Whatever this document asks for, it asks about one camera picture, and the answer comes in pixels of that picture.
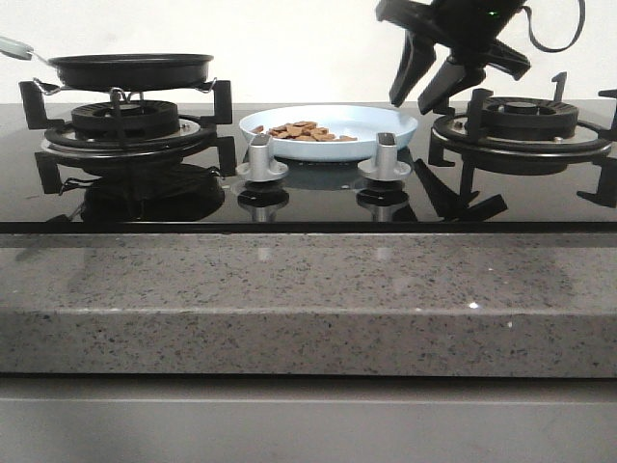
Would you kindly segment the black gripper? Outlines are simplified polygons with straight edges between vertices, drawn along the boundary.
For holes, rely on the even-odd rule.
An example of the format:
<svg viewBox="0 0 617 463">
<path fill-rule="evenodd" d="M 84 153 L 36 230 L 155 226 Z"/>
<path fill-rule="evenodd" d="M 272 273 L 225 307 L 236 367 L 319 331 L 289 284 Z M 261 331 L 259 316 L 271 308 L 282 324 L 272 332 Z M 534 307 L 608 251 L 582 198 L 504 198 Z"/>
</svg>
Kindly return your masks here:
<svg viewBox="0 0 617 463">
<path fill-rule="evenodd" d="M 528 59 L 497 36 L 523 6 L 522 1 L 381 1 L 376 17 L 406 30 L 398 71 L 389 101 L 399 107 L 436 61 L 435 46 L 451 52 L 436 76 L 418 97 L 422 115 L 447 99 L 480 84 L 485 66 L 515 79 L 529 69 Z"/>
</svg>

